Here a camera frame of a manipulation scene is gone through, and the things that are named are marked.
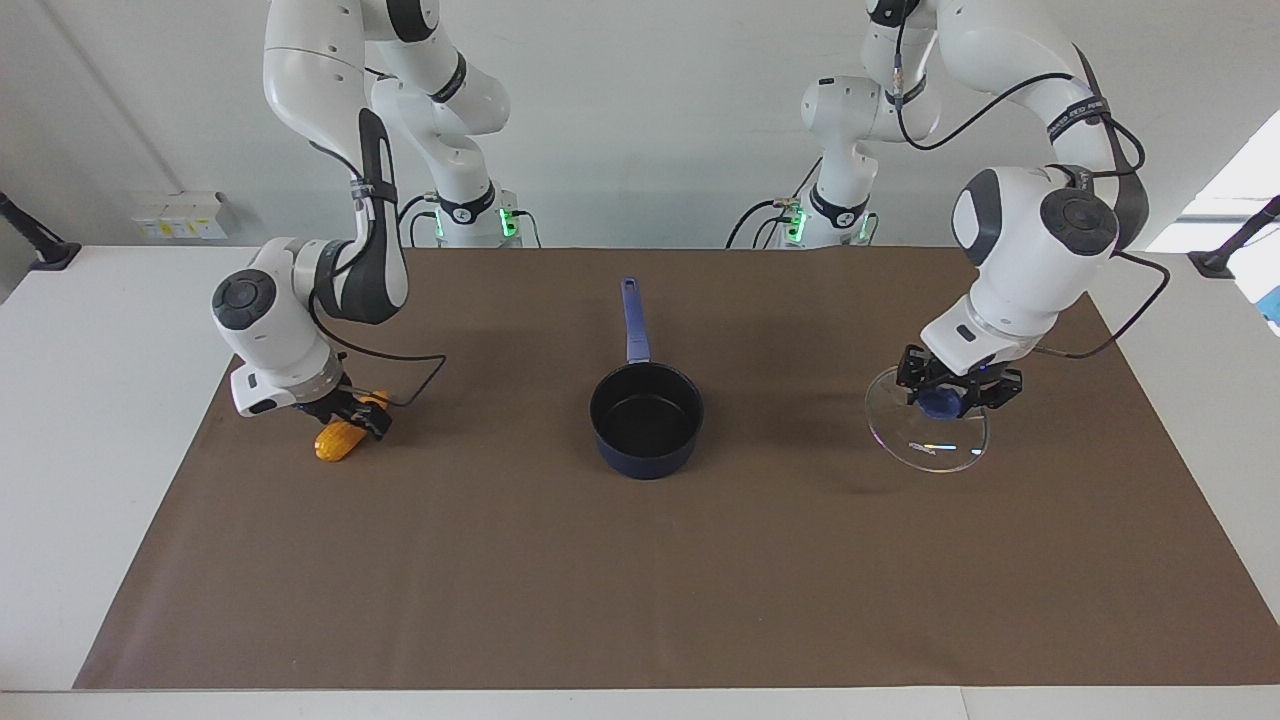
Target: wall socket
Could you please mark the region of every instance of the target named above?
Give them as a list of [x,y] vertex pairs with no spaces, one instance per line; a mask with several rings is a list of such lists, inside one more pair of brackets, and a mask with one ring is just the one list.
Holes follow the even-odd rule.
[[220,192],[140,195],[133,224],[146,240],[228,240],[236,218]]

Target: green led light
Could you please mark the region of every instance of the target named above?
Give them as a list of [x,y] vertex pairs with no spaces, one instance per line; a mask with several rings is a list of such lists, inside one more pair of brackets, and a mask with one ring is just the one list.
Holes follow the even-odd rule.
[[507,237],[516,237],[517,234],[520,234],[520,225],[516,224],[516,220],[512,217],[511,210],[503,208],[498,210],[498,214],[502,217],[503,234],[506,234]]
[[800,242],[800,238],[804,237],[804,225],[808,222],[809,215],[804,210],[796,210],[795,217],[791,218],[791,227],[787,228],[787,237],[792,242]]

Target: table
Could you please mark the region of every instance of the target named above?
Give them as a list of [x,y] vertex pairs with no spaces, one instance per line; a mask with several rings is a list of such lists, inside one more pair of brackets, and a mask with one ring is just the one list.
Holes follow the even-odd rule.
[[[0,369],[6,378],[22,378],[10,383],[6,395],[13,406],[24,409],[0,420],[0,442],[10,459],[6,475],[38,479],[3,486],[0,575],[15,580],[0,591],[0,687],[44,692],[70,687],[229,359],[212,325],[192,322],[189,309],[205,305],[209,288],[243,266],[251,252],[88,249],[72,270],[29,278],[0,307]],[[1234,288],[1206,287],[1189,268],[1176,261],[1174,266],[1178,272],[1170,299],[1123,345],[1275,612],[1280,573],[1267,564],[1265,548],[1274,547],[1280,536],[1270,521],[1276,516],[1280,493],[1267,482],[1274,474],[1268,468],[1275,468],[1276,450],[1274,445],[1249,445],[1251,437],[1268,437],[1266,427],[1238,420],[1251,407],[1260,418],[1266,416],[1275,389],[1262,382],[1263,370],[1275,366],[1280,347],[1248,304],[1230,295]],[[1110,270],[1094,292],[1112,324],[1123,320],[1132,307],[1129,301],[1144,292],[1144,286],[1137,284],[1142,281],[1130,279],[1125,269]],[[35,318],[42,322],[37,324]],[[1196,318],[1216,322],[1199,324]],[[1260,342],[1263,334],[1270,345]],[[1225,347],[1244,346],[1248,352],[1222,354],[1217,348],[1224,347],[1224,341]],[[142,352],[142,347],[150,351]],[[1210,366],[1213,374],[1225,374],[1226,382],[1215,387],[1196,383],[1207,373],[1207,359],[1215,361]],[[86,368],[96,370],[86,373]],[[104,378],[115,382],[104,383]],[[1210,405],[1210,397],[1219,405]],[[1187,413],[1188,407],[1196,413]],[[1206,425],[1207,413],[1219,414],[1217,421]],[[65,423],[65,418],[76,421]],[[1208,437],[1206,429],[1215,428],[1219,436]],[[77,451],[51,452],[45,439],[50,432]],[[1231,436],[1251,448],[1248,456],[1222,445],[1222,438]],[[86,469],[97,468],[102,475],[102,466],[110,468],[111,483],[84,487],[83,480],[77,482],[88,477]],[[591,707],[573,706],[579,702],[575,698],[591,698]],[[1038,716],[1046,716],[1046,708],[1052,707],[1064,717],[1093,716],[1091,712],[1107,707],[1124,707],[1129,716],[1135,716],[1138,708],[1151,717],[1178,716],[1174,710],[1196,716],[1197,707],[1212,707],[1217,716],[1270,717],[1280,705],[1280,689],[233,693],[219,696],[218,702],[183,694],[6,694],[0,697],[0,714],[163,714],[172,712],[174,703],[237,716],[270,716],[282,707],[338,712],[356,703],[392,715],[436,710],[449,716],[566,716],[564,708],[572,706],[580,708],[577,716],[596,716],[605,707],[636,712],[663,707],[671,716],[694,716],[712,708],[727,715],[768,716],[785,707],[787,714],[810,717],[858,711],[873,717],[964,717],[965,712],[969,717],[1011,717],[1030,706]]]

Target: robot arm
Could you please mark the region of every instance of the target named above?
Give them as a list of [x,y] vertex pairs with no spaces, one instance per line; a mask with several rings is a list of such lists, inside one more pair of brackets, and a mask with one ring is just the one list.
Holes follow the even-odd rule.
[[[422,91],[426,105],[419,110],[435,127],[492,132],[506,122],[506,94],[493,78],[466,69],[438,17],[436,0],[271,3],[264,51],[268,102],[282,122],[347,169],[357,240],[273,240],[248,269],[215,291],[218,328],[244,360],[232,375],[244,416],[296,406],[324,423],[348,420],[375,438],[390,425],[380,406],[343,389],[349,382],[340,357],[312,318],[319,304],[333,318],[376,325],[408,299],[388,133],[365,97],[365,42],[383,44],[388,60],[408,78],[383,82],[434,88]],[[449,177],[440,173],[438,181],[442,176]]]
[[439,24],[439,0],[388,6],[420,4],[419,14],[399,10],[398,27],[388,22],[369,35],[394,76],[374,85],[374,110],[408,137],[435,181],[440,245],[516,246],[518,227],[509,215],[516,197],[493,181],[470,137],[506,127],[511,100],[502,83],[470,64],[449,41]]
[[[1030,354],[1114,251],[1140,232],[1146,190],[1087,59],[1038,3],[868,0],[868,12],[863,61],[870,78],[818,81],[805,100],[805,119],[823,138],[824,165],[836,161],[805,199],[801,247],[847,241],[865,208],[874,172],[850,172],[846,155],[856,170],[874,163],[861,159],[861,142],[905,142],[905,128],[916,143],[936,128],[938,104],[924,76],[934,41],[947,70],[980,92],[1053,76],[1009,99],[1041,119],[1059,163],[989,168],[964,190],[952,231],[979,279],[924,329],[927,348],[909,348],[900,368],[900,384],[913,392],[960,388],[964,400],[954,406],[960,415],[974,405],[996,407],[1020,389],[1009,363]],[[844,108],[832,109],[840,99]],[[832,218],[844,222],[824,222]]]

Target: black clamp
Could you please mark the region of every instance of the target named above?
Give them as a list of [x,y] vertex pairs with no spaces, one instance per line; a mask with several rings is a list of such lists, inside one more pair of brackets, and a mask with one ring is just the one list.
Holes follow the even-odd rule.
[[1060,165],[1057,163],[1051,163],[1044,165],[1046,168],[1053,168],[1055,170],[1062,170],[1070,179],[1069,187],[1073,190],[1082,190],[1089,195],[1094,195],[1094,176],[1096,173],[1082,165]]
[[358,202],[366,197],[381,200],[383,202],[390,202],[392,205],[399,202],[399,192],[396,190],[394,184],[387,181],[370,181],[366,178],[356,178],[351,181],[351,199]]
[[1096,126],[1102,122],[1103,118],[1111,115],[1111,104],[1107,102],[1106,97],[1094,95],[1087,100],[1080,100],[1075,105],[1068,108],[1056,120],[1048,126],[1048,140],[1050,142],[1057,142],[1057,138],[1075,127],[1076,123],[1088,122],[1091,126]]
[[947,398],[950,407],[946,413],[937,413],[936,406],[924,406],[924,410],[937,419],[959,419],[974,407],[998,410],[1018,397],[1023,392],[1023,373],[1010,368],[1009,363],[996,363],[957,375],[928,350],[909,345],[897,365],[897,386],[909,391],[908,405],[920,402],[922,406],[922,401],[929,400],[931,391],[955,389],[954,398]]
[[809,191],[809,202],[813,204],[813,209],[817,210],[819,215],[831,222],[831,227],[847,231],[852,229],[854,224],[858,223],[858,219],[867,211],[867,205],[870,202],[870,199],[868,197],[865,202],[854,208],[841,208],[840,205],[833,205],[823,200],[822,196],[818,195],[818,186],[813,186],[813,190]]
[[449,218],[460,225],[475,224],[480,215],[493,206],[494,200],[498,199],[498,188],[489,182],[489,190],[484,192],[479,199],[471,202],[451,202],[444,197],[440,197],[440,209],[444,210]]
[[897,95],[893,95],[892,90],[886,90],[884,97],[888,100],[890,105],[893,105],[895,108],[902,108],[906,106],[906,104],[910,102],[911,100],[915,100],[916,97],[924,95],[924,88],[928,87],[928,85],[929,85],[929,76],[923,76],[920,78],[920,85],[916,85],[911,90],[906,91],[906,95],[902,96],[901,104],[899,104]]

